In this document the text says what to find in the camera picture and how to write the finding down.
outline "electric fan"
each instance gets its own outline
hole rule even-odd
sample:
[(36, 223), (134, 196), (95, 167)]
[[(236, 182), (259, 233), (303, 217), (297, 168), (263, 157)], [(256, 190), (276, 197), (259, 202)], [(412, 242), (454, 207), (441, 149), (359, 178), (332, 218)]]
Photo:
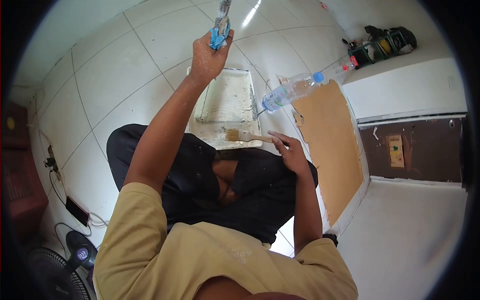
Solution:
[(86, 286), (75, 270), (82, 266), (90, 269), (90, 275), (97, 250), (83, 234), (77, 231), (67, 233), (65, 240), (71, 253), (68, 261), (49, 248), (38, 247), (30, 252), (29, 264), (53, 299), (90, 300)]

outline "plastic water bottle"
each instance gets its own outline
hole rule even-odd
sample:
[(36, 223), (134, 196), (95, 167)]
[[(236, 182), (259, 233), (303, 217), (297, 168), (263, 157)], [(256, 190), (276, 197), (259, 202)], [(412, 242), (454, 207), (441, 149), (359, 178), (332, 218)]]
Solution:
[(335, 72), (337, 73), (337, 75), (340, 75), (344, 72), (348, 72), (350, 70), (355, 69), (355, 67), (358, 66), (358, 65), (359, 64), (357, 63), (357, 60), (355, 59), (355, 56), (351, 56), (348, 61), (345, 61), (345, 64), (343, 64), (339, 67), (336, 67)]
[(262, 99), (262, 106), (268, 112), (275, 111), (293, 101), (308, 96), (320, 85), (324, 79), (321, 72), (315, 74), (299, 74), (290, 78), (289, 82), (282, 84)]

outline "white paint tray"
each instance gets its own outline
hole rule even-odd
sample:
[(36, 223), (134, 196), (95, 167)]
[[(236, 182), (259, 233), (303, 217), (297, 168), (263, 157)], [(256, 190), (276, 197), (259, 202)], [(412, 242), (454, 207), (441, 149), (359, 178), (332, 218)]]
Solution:
[[(208, 97), (211, 109), (202, 122), (195, 118), (195, 110), (197, 105), (204, 105)], [(252, 75), (248, 70), (224, 68), (198, 98), (186, 132), (194, 134), (216, 150), (262, 146), (262, 141), (226, 141), (227, 129), (247, 130), (261, 135)]]

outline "hand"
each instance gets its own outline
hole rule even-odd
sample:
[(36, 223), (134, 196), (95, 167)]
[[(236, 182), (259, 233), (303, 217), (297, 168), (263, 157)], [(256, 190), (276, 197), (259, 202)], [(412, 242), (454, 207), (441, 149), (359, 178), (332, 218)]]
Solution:
[(233, 40), (233, 30), (230, 29), (226, 39), (227, 45), (217, 51), (210, 48), (210, 31), (193, 42), (193, 61), (190, 76), (196, 80), (210, 83), (222, 72), (227, 60), (228, 50)]
[(268, 134), (272, 135), (272, 142), (288, 169), (297, 175), (306, 172), (310, 174), (310, 167), (299, 140), (275, 131), (268, 131)]

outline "t-shirt sleeve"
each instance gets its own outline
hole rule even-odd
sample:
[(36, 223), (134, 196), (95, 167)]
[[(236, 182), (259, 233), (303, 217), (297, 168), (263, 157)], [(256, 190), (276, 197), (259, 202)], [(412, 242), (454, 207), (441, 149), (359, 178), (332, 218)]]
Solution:
[(158, 255), (167, 237), (167, 217), (157, 191), (143, 183), (125, 185), (95, 259), (99, 299), (124, 299)]
[(332, 299), (357, 299), (358, 291), (352, 275), (331, 239), (310, 242), (295, 259), (307, 268), (313, 280), (321, 281)]

